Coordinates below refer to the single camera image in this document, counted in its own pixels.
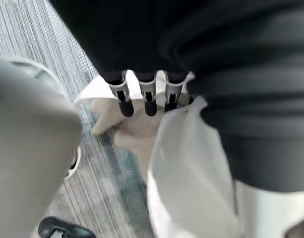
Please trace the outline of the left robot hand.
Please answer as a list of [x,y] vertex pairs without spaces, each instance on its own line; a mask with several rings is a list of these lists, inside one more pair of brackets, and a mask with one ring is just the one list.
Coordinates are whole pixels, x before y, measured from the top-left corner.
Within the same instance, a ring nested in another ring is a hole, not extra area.
[[53,0],[109,84],[164,115],[147,172],[158,238],[304,238],[304,0]]

